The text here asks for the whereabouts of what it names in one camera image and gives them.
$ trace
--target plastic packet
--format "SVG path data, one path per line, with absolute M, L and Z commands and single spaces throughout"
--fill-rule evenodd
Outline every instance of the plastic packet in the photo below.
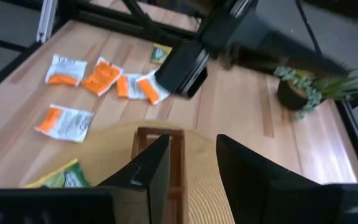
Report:
M 156 64 L 164 63 L 165 59 L 168 57 L 172 48 L 160 44 L 154 44 L 153 52 L 150 61 Z
M 84 79 L 81 84 L 89 91 L 101 96 L 111 88 L 122 75 L 122 72 L 122 68 L 113 65 L 105 58 L 100 57 L 92 75 Z
M 74 159 L 68 164 L 57 169 L 55 172 L 41 177 L 39 180 L 26 185 L 25 188 L 37 187 L 90 187 L 85 179 L 84 173 L 78 163 L 78 159 Z
M 117 80 L 117 96 L 127 97 L 132 100 L 147 99 L 136 80 L 143 77 L 139 74 L 123 74 Z
M 45 83 L 78 86 L 84 77 L 87 62 L 53 55 Z
M 137 84 L 146 94 L 147 98 L 152 102 L 153 105 L 160 103 L 166 97 L 169 96 L 169 92 L 160 86 L 154 76 L 157 70 L 151 71 L 148 75 L 144 75 L 136 80 Z
M 47 117 L 35 130 L 54 139 L 83 142 L 94 113 L 50 105 Z

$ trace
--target gray floor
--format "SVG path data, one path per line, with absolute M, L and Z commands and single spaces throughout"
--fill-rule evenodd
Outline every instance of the gray floor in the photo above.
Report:
M 294 0 L 260 0 L 257 11 L 272 26 L 313 47 Z M 305 6 L 305 12 L 324 54 L 358 67 L 358 24 L 311 6 Z M 0 39 L 29 46 L 38 20 L 39 12 L 0 2 Z M 16 52 L 0 49 L 0 69 L 15 56 Z M 358 108 L 354 115 L 358 121 Z

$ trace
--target wooden box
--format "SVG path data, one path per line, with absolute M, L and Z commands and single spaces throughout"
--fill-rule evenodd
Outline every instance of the wooden box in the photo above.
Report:
M 164 224 L 188 223 L 188 198 L 185 169 L 185 135 L 182 130 L 138 128 L 134 136 L 132 159 L 153 143 L 160 135 L 170 135 L 170 187 L 168 190 Z

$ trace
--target wooden table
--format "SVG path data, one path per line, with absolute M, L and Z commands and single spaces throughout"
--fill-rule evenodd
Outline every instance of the wooden table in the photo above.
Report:
M 97 3 L 118 9 L 122 5 L 111 0 Z M 143 8 L 155 20 L 197 28 L 187 16 Z M 252 70 L 234 67 L 228 72 L 211 60 L 209 77 L 191 100 L 171 96 L 156 106 L 119 99 L 115 87 L 99 98 L 80 86 L 44 83 L 53 54 L 88 61 L 86 75 L 99 56 L 128 73 L 146 73 L 157 68 L 149 63 L 152 48 L 153 43 L 145 40 L 70 21 L 12 72 L 0 84 L 0 187 L 27 184 L 38 167 L 72 144 L 34 131 L 50 103 L 96 112 L 91 132 L 120 121 L 163 119 L 211 139 L 227 134 L 319 183 L 358 182 L 358 161 L 334 103 L 328 100 L 293 123 L 276 99 L 278 80 Z

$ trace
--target green snack packet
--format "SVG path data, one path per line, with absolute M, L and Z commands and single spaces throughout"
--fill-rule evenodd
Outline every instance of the green snack packet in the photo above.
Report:
M 59 187 L 90 187 L 77 159 L 59 168 L 39 180 L 26 185 L 26 188 L 37 188 L 46 186 L 49 188 Z
M 171 50 L 172 50 L 171 47 L 167 47 L 160 44 L 154 44 L 154 49 L 150 61 L 152 63 L 156 63 L 159 65 L 164 63 L 165 59 L 168 57 Z

